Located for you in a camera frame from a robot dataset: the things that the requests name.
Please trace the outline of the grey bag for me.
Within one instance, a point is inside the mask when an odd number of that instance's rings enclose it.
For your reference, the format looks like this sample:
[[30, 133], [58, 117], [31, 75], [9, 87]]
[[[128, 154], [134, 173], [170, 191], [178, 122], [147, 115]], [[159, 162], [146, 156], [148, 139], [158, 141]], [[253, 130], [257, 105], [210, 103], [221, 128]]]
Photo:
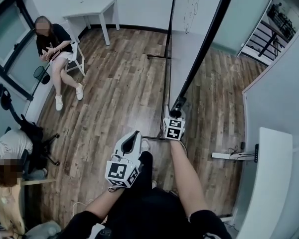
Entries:
[[55, 221], [39, 224], [22, 236], [22, 239], [56, 239], [61, 232], [60, 225]]

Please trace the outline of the black mesh waste bin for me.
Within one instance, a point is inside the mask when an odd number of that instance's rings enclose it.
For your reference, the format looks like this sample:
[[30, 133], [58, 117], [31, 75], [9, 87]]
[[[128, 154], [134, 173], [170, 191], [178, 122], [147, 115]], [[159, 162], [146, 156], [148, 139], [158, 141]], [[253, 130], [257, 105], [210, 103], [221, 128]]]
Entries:
[[50, 81], [50, 75], [43, 66], [37, 67], [33, 73], [33, 76], [44, 85]]

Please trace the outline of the black metal railing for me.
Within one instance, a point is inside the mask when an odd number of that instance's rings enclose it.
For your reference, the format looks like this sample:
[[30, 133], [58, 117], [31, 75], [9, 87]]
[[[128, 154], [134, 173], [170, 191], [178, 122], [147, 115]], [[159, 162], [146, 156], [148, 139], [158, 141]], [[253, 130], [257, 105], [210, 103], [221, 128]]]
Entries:
[[272, 4], [242, 49], [242, 53], [270, 65], [296, 34], [292, 22]]

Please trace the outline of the frosted glass partition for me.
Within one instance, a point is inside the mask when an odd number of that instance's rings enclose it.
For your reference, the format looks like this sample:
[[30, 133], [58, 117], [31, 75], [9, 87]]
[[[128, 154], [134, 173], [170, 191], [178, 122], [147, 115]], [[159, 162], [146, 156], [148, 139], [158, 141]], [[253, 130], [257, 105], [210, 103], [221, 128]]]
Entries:
[[[270, 239], [298, 239], [299, 31], [284, 49], [282, 55], [243, 91], [243, 97], [246, 144], [249, 150], [255, 152], [255, 145], [259, 144], [259, 128], [261, 127], [293, 136], [292, 172], [289, 189], [279, 221]], [[245, 180], [248, 181], [250, 200], [257, 164], [255, 162], [250, 163], [245, 167], [243, 173]]]

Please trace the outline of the black office chair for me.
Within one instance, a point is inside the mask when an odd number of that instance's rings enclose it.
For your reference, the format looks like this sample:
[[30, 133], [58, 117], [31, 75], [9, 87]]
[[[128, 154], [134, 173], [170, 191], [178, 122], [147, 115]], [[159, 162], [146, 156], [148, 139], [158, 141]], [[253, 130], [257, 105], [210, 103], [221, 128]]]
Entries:
[[29, 154], [26, 158], [29, 161], [29, 172], [35, 168], [42, 169], [47, 164], [46, 160], [49, 160], [55, 166], [59, 166], [59, 161], [52, 160], [50, 148], [53, 140], [59, 138], [60, 135], [55, 134], [46, 141], [43, 141], [43, 128], [38, 127], [34, 122], [28, 122], [23, 114], [19, 117], [11, 102], [9, 91], [3, 84], [0, 84], [1, 107], [6, 111], [10, 111], [14, 120], [20, 125], [20, 129], [25, 132], [33, 144], [32, 154]]

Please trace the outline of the small white table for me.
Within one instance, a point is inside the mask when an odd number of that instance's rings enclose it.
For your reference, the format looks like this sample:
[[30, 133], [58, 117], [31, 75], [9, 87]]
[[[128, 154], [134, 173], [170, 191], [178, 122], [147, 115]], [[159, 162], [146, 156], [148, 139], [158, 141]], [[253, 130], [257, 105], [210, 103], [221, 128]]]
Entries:
[[116, 26], [116, 30], [120, 30], [120, 21], [118, 15], [118, 3], [117, 0], [74, 0], [66, 9], [62, 12], [62, 17], [66, 20], [74, 17], [83, 17], [88, 29], [91, 28], [88, 17], [91, 15], [97, 15], [101, 24], [105, 44], [110, 45], [110, 39], [106, 27], [104, 13], [113, 7], [113, 18]]

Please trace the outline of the light wooden desk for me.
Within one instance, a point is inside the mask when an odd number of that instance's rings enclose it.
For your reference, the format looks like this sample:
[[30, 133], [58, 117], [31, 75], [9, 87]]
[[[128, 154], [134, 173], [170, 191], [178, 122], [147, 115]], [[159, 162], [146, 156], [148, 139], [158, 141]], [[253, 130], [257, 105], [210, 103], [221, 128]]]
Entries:
[[23, 186], [37, 185], [55, 182], [56, 179], [43, 179], [24, 181], [17, 179], [13, 187], [0, 186], [0, 223], [8, 231], [12, 231], [12, 237], [19, 239], [25, 234], [25, 225], [21, 211], [20, 193]]

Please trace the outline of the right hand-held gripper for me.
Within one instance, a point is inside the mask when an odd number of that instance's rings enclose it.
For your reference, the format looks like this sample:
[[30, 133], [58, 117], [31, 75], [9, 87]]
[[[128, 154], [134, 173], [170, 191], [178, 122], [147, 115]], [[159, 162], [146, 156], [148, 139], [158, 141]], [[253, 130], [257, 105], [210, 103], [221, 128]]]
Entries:
[[181, 110], [181, 118], [170, 118], [169, 106], [165, 105], [163, 119], [163, 134], [166, 139], [180, 141], [185, 131], [186, 113]]

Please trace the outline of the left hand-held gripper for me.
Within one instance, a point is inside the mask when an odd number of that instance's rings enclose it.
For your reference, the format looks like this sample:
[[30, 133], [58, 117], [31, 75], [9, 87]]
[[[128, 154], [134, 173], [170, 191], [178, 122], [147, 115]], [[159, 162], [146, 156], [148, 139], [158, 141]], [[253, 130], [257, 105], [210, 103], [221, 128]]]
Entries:
[[141, 150], [142, 135], [135, 130], [117, 141], [114, 154], [107, 161], [105, 179], [110, 188], [130, 188], [140, 174], [141, 162], [138, 156]]

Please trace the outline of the white standing desk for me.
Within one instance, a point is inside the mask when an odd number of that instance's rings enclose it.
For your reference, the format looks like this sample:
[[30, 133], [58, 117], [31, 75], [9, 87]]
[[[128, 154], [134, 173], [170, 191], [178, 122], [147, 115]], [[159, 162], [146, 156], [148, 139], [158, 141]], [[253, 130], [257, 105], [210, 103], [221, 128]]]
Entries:
[[270, 239], [286, 201], [292, 172], [293, 136], [261, 127], [258, 151], [254, 188], [236, 239]]

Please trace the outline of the person's black clothing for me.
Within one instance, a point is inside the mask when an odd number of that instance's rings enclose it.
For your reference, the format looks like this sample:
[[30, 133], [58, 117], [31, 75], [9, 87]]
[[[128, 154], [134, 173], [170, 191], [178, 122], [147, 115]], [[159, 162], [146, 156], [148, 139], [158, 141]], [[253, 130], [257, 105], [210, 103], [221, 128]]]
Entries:
[[142, 172], [108, 213], [109, 239], [232, 239], [223, 222], [209, 210], [186, 217], [180, 200], [151, 187], [153, 157], [144, 151]]

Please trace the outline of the person's right forearm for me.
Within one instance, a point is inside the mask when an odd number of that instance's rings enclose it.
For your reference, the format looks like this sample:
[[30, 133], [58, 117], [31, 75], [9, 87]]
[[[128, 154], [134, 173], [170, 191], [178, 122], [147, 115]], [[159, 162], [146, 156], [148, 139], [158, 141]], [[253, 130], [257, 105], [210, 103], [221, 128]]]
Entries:
[[186, 216], [189, 217], [197, 211], [207, 210], [208, 206], [204, 198], [202, 185], [196, 171], [187, 158], [182, 143], [171, 140], [170, 150], [176, 187]]

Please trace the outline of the white wooden chair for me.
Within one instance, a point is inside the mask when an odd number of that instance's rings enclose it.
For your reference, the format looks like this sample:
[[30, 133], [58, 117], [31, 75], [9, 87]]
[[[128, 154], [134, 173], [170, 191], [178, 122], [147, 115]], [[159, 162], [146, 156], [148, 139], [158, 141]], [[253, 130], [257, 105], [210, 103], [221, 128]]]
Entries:
[[75, 69], [78, 69], [81, 74], [85, 77], [85, 57], [82, 53], [82, 50], [79, 47], [79, 44], [75, 40], [71, 40], [71, 46], [73, 55], [68, 59], [68, 63], [65, 66], [65, 71], [70, 72]]

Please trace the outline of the person's left forearm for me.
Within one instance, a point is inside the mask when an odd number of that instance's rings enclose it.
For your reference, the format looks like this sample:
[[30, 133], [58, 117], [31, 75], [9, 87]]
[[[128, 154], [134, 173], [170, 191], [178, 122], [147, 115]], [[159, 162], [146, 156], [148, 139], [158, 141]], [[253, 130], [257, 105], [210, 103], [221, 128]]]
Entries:
[[105, 191], [85, 208], [86, 211], [94, 214], [99, 219], [104, 220], [108, 215], [109, 211], [120, 198], [124, 192], [124, 188], [118, 188], [115, 191]]

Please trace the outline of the black-framed rolling whiteboard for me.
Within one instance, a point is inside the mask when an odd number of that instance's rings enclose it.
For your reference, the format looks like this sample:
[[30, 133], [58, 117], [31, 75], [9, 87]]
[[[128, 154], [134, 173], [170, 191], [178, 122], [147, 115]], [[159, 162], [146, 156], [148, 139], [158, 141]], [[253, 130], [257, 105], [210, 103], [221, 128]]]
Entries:
[[171, 118], [180, 116], [185, 94], [222, 23], [231, 0], [172, 0], [165, 52], [166, 61], [160, 131], [150, 140], [165, 140], [165, 105]]

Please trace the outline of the black-framed window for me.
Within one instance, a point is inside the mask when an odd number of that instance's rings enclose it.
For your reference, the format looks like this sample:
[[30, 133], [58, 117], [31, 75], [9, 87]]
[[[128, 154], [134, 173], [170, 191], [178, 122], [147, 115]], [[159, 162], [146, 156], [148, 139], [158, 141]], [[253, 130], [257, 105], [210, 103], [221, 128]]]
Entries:
[[47, 68], [37, 53], [34, 22], [23, 0], [0, 2], [0, 80], [32, 101], [39, 81], [33, 73]]

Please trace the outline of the frosted glass door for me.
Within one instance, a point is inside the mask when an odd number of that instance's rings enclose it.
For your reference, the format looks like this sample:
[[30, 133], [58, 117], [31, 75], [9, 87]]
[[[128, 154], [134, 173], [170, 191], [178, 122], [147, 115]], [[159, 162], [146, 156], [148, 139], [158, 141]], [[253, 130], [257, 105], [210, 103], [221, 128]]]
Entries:
[[212, 47], [238, 55], [271, 0], [231, 0]]

